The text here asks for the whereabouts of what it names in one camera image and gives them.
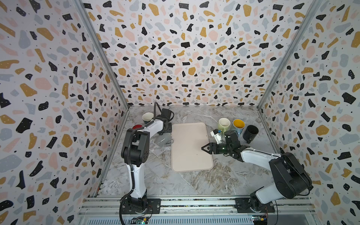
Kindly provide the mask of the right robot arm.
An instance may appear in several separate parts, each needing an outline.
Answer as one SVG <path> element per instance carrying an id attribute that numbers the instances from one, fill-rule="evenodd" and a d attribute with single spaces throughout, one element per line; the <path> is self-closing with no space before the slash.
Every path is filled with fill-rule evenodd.
<path id="1" fill-rule="evenodd" d="M 240 162 L 254 164 L 271 171 L 273 182 L 250 195 L 248 206 L 252 210 L 258 211 L 272 201 L 282 198 L 292 199 L 303 191 L 312 189 L 309 175 L 292 153 L 270 154 L 242 145 L 235 131 L 225 132 L 225 142 L 222 142 L 219 130 L 212 131 L 211 135 L 216 142 L 202 146 L 204 152 L 210 155 L 231 156 Z"/>

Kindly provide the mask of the dark teal mug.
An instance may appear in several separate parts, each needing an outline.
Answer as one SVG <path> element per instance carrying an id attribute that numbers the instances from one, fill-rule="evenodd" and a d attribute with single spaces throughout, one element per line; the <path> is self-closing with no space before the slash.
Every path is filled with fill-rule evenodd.
<path id="1" fill-rule="evenodd" d="M 154 114 L 152 112 L 146 112 L 142 115 L 142 120 L 144 125 L 148 124 L 154 118 Z"/>

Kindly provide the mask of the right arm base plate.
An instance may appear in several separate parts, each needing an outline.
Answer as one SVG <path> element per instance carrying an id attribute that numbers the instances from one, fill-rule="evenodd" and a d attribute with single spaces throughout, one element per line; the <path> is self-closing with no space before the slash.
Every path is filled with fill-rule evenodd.
<path id="1" fill-rule="evenodd" d="M 255 198 L 235 198 L 234 208 L 238 213 L 275 213 L 273 203 L 269 202 L 267 204 L 260 203 Z"/>

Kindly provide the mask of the blue butterfly mug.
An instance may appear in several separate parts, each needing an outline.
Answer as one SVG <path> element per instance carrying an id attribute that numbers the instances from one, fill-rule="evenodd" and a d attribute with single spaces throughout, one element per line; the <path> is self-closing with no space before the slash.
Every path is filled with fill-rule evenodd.
<path id="1" fill-rule="evenodd" d="M 244 128 L 245 128 L 245 122 L 243 120 L 240 119 L 233 120 L 231 130 L 235 131 L 238 137 L 240 137 Z"/>

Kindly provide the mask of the black mug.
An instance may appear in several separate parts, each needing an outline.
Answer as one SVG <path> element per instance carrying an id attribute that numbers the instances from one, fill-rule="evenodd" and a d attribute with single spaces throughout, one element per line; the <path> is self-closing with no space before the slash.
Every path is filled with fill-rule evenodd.
<path id="1" fill-rule="evenodd" d="M 254 125 L 248 125 L 243 132 L 243 139 L 246 141 L 247 144 L 250 144 L 257 134 L 259 133 L 259 129 Z"/>

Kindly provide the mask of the light green mug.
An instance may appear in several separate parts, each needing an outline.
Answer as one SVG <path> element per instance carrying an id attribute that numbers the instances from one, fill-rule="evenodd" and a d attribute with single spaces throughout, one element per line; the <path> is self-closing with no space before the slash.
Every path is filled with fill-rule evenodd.
<path id="1" fill-rule="evenodd" d="M 218 120 L 218 129 L 225 133 L 231 129 L 231 122 L 228 118 L 220 118 Z"/>

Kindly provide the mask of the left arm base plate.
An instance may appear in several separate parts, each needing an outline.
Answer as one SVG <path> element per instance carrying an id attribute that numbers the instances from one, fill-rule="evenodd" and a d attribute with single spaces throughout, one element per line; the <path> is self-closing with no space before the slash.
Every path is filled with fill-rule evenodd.
<path id="1" fill-rule="evenodd" d="M 161 209 L 160 198 L 126 200 L 121 207 L 122 215 L 127 214 L 159 214 Z"/>

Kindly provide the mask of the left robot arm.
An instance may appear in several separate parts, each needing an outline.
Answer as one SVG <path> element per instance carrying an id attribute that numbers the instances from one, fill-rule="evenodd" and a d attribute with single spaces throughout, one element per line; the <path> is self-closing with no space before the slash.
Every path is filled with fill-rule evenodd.
<path id="1" fill-rule="evenodd" d="M 144 211 L 148 207 L 147 189 L 144 183 L 144 164 L 150 153 L 150 140 L 158 134 L 170 134 L 172 132 L 171 121 L 174 112 L 169 109 L 156 110 L 150 113 L 150 118 L 145 120 L 144 125 L 130 128 L 126 131 L 121 157 L 127 165 L 130 178 L 130 191 L 122 198 L 125 206 L 132 206 Z"/>

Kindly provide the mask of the white mug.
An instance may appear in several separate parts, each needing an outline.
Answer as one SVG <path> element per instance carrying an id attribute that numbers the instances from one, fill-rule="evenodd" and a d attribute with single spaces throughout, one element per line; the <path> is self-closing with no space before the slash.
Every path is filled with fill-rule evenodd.
<path id="1" fill-rule="evenodd" d="M 132 127 L 134 130 L 141 130 L 141 129 L 144 129 L 144 126 L 141 125 L 141 124 L 136 124 Z"/>

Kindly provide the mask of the grey mug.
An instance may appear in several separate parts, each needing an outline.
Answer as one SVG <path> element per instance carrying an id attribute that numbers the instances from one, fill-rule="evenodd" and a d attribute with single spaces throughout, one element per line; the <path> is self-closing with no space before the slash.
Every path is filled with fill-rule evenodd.
<path id="1" fill-rule="evenodd" d="M 173 144 L 173 138 L 170 133 L 164 133 L 156 138 L 155 144 L 159 147 L 170 146 Z"/>

